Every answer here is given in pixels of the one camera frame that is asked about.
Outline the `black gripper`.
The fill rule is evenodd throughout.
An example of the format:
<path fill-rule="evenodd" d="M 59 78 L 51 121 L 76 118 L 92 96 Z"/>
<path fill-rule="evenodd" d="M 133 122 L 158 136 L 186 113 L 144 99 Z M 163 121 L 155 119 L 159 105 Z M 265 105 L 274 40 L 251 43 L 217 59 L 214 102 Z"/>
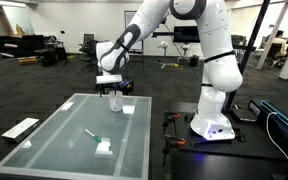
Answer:
<path fill-rule="evenodd" d="M 132 80 L 123 80 L 118 83 L 96 84 L 97 93 L 109 94 L 111 91 L 121 91 L 123 95 L 130 95 L 134 91 L 134 82 Z"/>

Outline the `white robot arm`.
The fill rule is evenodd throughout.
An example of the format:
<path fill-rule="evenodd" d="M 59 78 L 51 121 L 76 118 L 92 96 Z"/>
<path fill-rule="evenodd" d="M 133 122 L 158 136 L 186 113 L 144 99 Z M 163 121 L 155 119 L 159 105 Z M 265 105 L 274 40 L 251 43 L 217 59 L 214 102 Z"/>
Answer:
<path fill-rule="evenodd" d="M 131 47 L 148 38 L 168 15 L 196 24 L 203 70 L 191 130 L 207 141 L 234 139 L 236 133 L 222 109 L 227 95 L 242 85 L 243 76 L 232 45 L 225 0 L 143 0 L 117 39 L 96 45 L 100 71 L 96 82 L 120 82 L 119 70 L 129 62 Z"/>

